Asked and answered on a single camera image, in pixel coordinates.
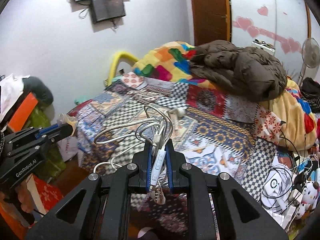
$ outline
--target bed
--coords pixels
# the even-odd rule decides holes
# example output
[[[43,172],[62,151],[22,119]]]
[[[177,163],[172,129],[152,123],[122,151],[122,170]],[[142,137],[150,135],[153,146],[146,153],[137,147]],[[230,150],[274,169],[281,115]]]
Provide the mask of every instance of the bed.
[[[106,127],[145,118],[144,104],[161,110],[183,107],[186,115],[178,120],[171,137],[175,150],[182,152],[189,163],[203,172],[229,173],[259,201],[273,159],[279,154],[283,125],[282,119],[270,108],[280,110],[276,109],[275,102],[252,103],[222,91],[208,80],[192,77],[188,74],[192,48],[186,43],[174,42],[152,50],[135,64],[133,72],[123,75],[100,95],[82,104],[76,116],[78,147],[84,152],[81,166],[92,171],[96,164],[110,161],[139,142],[135,137],[127,137],[119,142],[96,145],[93,140]],[[286,96],[292,96],[298,104],[294,92],[289,87]],[[308,133],[310,142],[316,133],[316,127],[313,128]],[[130,128],[122,128],[104,137],[113,138],[130,131]],[[142,149],[143,144],[115,162],[126,165],[133,154]],[[113,170],[106,165],[100,166],[97,172],[103,175]],[[164,205],[156,204],[149,195],[137,194],[132,195],[131,205],[156,219],[167,230],[185,236],[188,231],[186,195],[170,195],[166,182],[163,188]]]

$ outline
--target white wall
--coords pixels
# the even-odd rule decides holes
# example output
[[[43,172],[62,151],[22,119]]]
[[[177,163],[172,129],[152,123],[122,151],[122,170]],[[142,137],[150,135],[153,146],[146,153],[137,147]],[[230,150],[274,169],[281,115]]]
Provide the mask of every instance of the white wall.
[[[258,14],[257,9],[261,7],[267,7],[267,16]],[[276,32],[275,0],[231,0],[231,14],[233,22],[231,42],[233,44],[238,47],[247,47],[252,45],[254,39],[274,43],[274,38],[260,34],[257,28],[268,30],[271,33]]]
[[[308,19],[304,0],[276,0],[277,3],[277,30],[276,34],[287,39],[288,42],[276,41],[275,56],[284,63],[288,75],[298,81],[303,60],[301,47],[308,38]]]
[[[258,39],[274,45],[275,57],[284,63],[288,74],[297,81],[303,62],[301,46],[308,36],[304,1],[231,0],[231,9],[232,42],[246,47]]]
[[[82,95],[103,90],[112,56],[141,58],[169,41],[190,43],[186,0],[126,0],[116,33],[92,25],[85,8],[68,0],[10,0],[0,14],[0,74],[33,75],[54,95],[55,117]]]

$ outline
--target wooden floor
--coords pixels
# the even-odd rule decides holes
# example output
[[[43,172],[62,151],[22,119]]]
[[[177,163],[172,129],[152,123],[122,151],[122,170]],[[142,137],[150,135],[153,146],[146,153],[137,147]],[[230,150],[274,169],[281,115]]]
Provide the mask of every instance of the wooden floor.
[[[61,193],[65,196],[73,188],[75,188],[86,176],[89,175],[89,172],[78,167],[77,158],[72,159],[71,161],[66,162],[66,169],[60,174],[60,176],[55,179],[51,184],[60,189]],[[128,235],[132,238],[137,238],[140,228],[137,228],[132,223],[129,223]]]

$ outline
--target patchwork quilt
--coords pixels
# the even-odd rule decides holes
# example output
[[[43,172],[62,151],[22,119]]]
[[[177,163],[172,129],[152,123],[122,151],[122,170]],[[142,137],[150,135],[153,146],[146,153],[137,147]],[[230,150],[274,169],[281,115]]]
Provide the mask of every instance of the patchwork quilt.
[[[135,137],[128,137],[117,143],[97,146],[93,139],[106,127],[145,118],[144,104],[161,110],[183,107],[186,115],[177,121],[171,137],[175,150],[182,152],[189,163],[204,172],[227,172],[252,196],[259,195],[261,184],[267,176],[265,162],[269,163],[269,159],[275,156],[276,147],[263,138],[253,136],[259,108],[257,104],[213,87],[162,81],[137,76],[133,72],[112,83],[77,113],[78,143],[84,151],[84,168],[92,171],[97,163],[108,161],[139,142]],[[114,138],[133,130],[135,127],[117,129],[105,138]],[[151,128],[146,133],[152,136]],[[143,144],[116,158],[115,163],[130,163],[133,154],[142,149]],[[254,174],[248,172],[253,166]],[[100,166],[98,170],[101,175],[112,172],[110,165]],[[258,180],[257,183],[248,183],[252,176]],[[188,229],[186,195],[170,195],[166,182],[163,188],[165,205],[155,204],[149,195],[137,194],[132,195],[131,205],[157,219],[167,230],[185,235]]]

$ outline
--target pink heart decal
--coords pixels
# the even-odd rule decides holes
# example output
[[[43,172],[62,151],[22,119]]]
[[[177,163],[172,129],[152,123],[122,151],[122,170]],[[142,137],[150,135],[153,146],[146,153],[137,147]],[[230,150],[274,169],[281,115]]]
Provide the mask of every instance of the pink heart decal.
[[[246,31],[249,26],[253,25],[253,21],[251,19],[249,19],[249,18],[245,19],[245,18],[243,18],[241,16],[238,16],[236,18],[236,20],[237,20],[240,28],[243,29],[244,31]]]
[[[260,34],[259,29],[258,29],[257,27],[254,27],[254,26],[249,26],[249,27],[247,28],[247,32],[250,34],[250,36],[251,36],[252,38],[257,37],[257,36]]]
[[[282,41],[280,44],[281,44],[281,48],[282,48],[284,54],[287,54],[288,52],[290,52],[291,47],[290,47],[287,40]]]
[[[300,50],[301,45],[298,41],[295,41],[293,38],[289,38],[288,42],[293,53]]]
[[[258,14],[262,15],[262,16],[268,16],[268,8],[266,6],[262,6],[257,10]]]
[[[236,22],[236,21],[232,21],[232,26],[233,26],[233,27],[236,27],[236,28],[241,28],[240,25],[239,25],[239,23]]]

